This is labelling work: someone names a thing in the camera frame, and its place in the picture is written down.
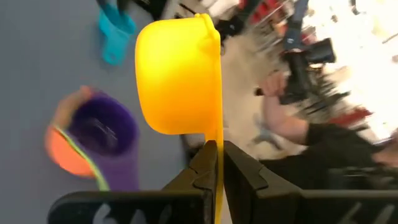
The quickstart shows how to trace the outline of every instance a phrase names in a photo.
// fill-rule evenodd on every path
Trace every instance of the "gray floor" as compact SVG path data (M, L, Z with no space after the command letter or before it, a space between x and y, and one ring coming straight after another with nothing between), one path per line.
M93 180L61 170L44 150L58 100L82 84L106 91L137 118L142 189L161 188L183 167L178 136L156 133L144 121L133 44L123 65L102 61L98 14L94 0L0 2L0 223L43 224L58 197L96 189ZM132 17L138 29L150 22L142 11Z

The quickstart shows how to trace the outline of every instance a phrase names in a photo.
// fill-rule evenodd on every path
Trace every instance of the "red object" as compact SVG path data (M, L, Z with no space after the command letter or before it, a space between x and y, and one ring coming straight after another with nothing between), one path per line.
M266 1L270 11L273 11L274 9L280 6L278 0L266 0Z
M332 118L331 120L329 120L329 123L332 124L338 124L342 127L349 127L350 125L361 121L362 119L364 119L365 117L372 115L371 112L369 112L367 109L365 108L356 108L354 109L354 111L352 113L348 113L348 114L343 114L337 118Z
M266 17L269 13L269 10L267 8L267 5L262 2L259 7L257 8L256 14L262 19Z
M260 16L255 12L253 17L251 18L251 23L256 24L260 22L260 20L261 20Z
M303 42L304 42L305 45L310 45L310 44L312 44L311 37L309 37L309 36L306 35L306 34L301 34L301 39L303 40Z

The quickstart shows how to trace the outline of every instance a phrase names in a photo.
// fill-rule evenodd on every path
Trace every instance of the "black plastic part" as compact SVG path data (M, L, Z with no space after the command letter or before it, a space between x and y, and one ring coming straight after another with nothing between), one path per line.
M174 15L174 19L182 19L183 18L183 16L181 16L180 14L178 14L178 13L176 13L175 15Z
M225 142L224 154L224 184L234 224L294 223L298 187L230 142Z
M108 218L119 224L132 224L141 211L148 224L212 224L216 189L217 147L207 142L184 169L160 191L77 192L58 199L51 207L49 224L92 224L98 210L107 204ZM166 221L164 211L170 209Z
M98 210L108 205L105 217L119 224L212 224L216 158L215 142L207 142L190 167L160 191L68 194L52 205L48 223L92 224ZM398 223L398 190L346 190L341 185L339 190L300 189L228 141L224 184L234 224ZM132 222L139 211L145 221Z
M309 63L333 63L336 61L331 39L326 38L322 41L309 45L305 51L305 58Z
M197 12L195 12L194 10L190 9L188 6L180 3L179 4L181 7L183 7L185 10L187 10L188 12L191 12L193 15L195 15Z
M308 98L311 90L311 81L308 77L308 62L303 52L288 52L284 55L289 64L290 76L287 79L285 95L280 98L282 105L296 103Z
M343 99L346 96L349 96L350 92L345 92L345 93L335 93L331 96L328 96L328 98L326 98L323 101L319 101L316 102L310 106L307 106L304 108L304 110L309 110L309 109L313 109L313 110L321 110L322 108L325 108L327 106L333 106L334 104L336 104L339 100Z
M220 33L221 42L228 36L235 36L242 32L244 22L238 17L233 16L230 20L219 20L215 25L215 29Z
M254 90L254 96L264 96L264 93L262 92L261 88L256 88Z
M147 11L155 21L161 19L164 9L169 0L117 0L117 6L120 12L125 12L131 2L135 2L139 7Z

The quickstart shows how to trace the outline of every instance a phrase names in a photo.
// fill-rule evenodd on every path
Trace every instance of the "purple plastic cup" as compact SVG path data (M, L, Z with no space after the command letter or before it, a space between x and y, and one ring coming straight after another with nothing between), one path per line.
M110 190L138 190L138 127L122 104L98 93L75 111L68 132Z

